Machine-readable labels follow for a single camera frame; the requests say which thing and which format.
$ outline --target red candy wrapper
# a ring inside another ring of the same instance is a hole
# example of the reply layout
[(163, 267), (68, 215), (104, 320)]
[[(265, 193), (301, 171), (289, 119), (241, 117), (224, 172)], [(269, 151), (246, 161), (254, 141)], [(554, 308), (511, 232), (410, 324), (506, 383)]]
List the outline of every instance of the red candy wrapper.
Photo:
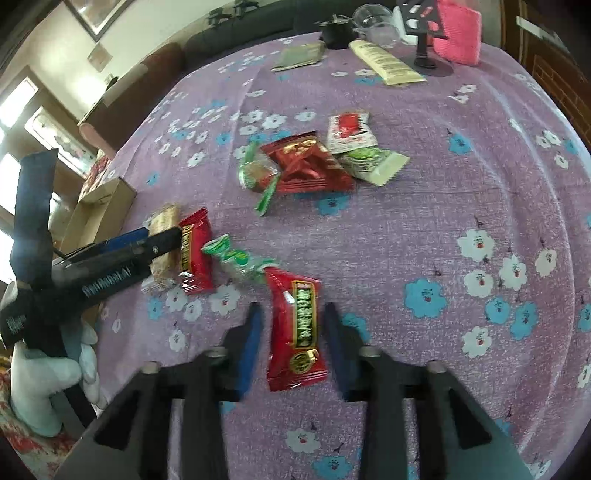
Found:
[(318, 349), (320, 280), (274, 267), (266, 268), (265, 275), (273, 304), (269, 389), (289, 390), (323, 381), (328, 371)]
[(353, 190), (353, 178), (335, 160), (316, 132), (283, 138), (261, 146), (283, 170), (277, 193)]
[(180, 283), (187, 294), (213, 290), (212, 258), (201, 247), (212, 239), (207, 209), (202, 208), (179, 223), (183, 229), (180, 254)]

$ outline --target pink towel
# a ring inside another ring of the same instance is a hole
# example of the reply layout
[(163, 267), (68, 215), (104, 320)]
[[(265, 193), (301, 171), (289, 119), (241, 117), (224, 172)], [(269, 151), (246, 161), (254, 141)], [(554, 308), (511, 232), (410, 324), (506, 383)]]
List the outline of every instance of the pink towel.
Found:
[(439, 0), (439, 13), (448, 40), (433, 39), (437, 54), (446, 59), (478, 65), (482, 44), (482, 15), (480, 12), (455, 4), (452, 0)]

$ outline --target brick pattern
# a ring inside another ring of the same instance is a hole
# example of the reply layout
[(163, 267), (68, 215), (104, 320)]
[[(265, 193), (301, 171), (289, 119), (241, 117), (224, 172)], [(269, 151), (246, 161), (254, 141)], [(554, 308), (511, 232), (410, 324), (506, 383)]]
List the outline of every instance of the brick pattern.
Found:
[(531, 75), (569, 119), (587, 149), (591, 150), (591, 109), (589, 106), (539, 55), (534, 57), (534, 69)]

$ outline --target floral tablecloth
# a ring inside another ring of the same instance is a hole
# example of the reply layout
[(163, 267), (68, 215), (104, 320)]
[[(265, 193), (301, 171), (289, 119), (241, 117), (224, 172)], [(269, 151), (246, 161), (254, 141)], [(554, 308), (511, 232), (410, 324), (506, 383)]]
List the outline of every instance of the floral tablecloth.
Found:
[[(443, 360), (549, 478), (591, 418), (591, 161), (539, 85), (484, 45), (478, 67), (395, 88), (348, 50), (273, 73), (271, 41), (189, 74), (110, 164), (138, 192), (125, 230), (167, 202), (209, 209), (214, 234), (323, 282), (344, 321), (394, 358)], [(410, 53), (399, 46), (394, 54)], [(249, 139), (318, 130), (343, 108), (366, 108), (380, 146), (410, 163), (384, 188), (276, 197), (268, 214), (240, 188)], [(267, 315), (256, 378), (225, 404), (233, 480), (355, 478), (363, 405), (331, 381), (271, 394), (265, 372), (271, 309), (264, 286), (178, 289), (112, 298), (99, 323), (99, 373), (112, 397), (146, 361), (186, 362), (240, 323), (249, 302)], [(170, 476), (178, 477), (178, 419)], [(409, 473), (416, 478), (414, 434)]]

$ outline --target picture frame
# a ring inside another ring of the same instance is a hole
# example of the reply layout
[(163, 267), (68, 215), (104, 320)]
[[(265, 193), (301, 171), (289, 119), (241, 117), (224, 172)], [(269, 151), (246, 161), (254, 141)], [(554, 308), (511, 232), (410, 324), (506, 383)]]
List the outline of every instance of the picture frame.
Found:
[(98, 42), (134, 0), (64, 0), (80, 25)]

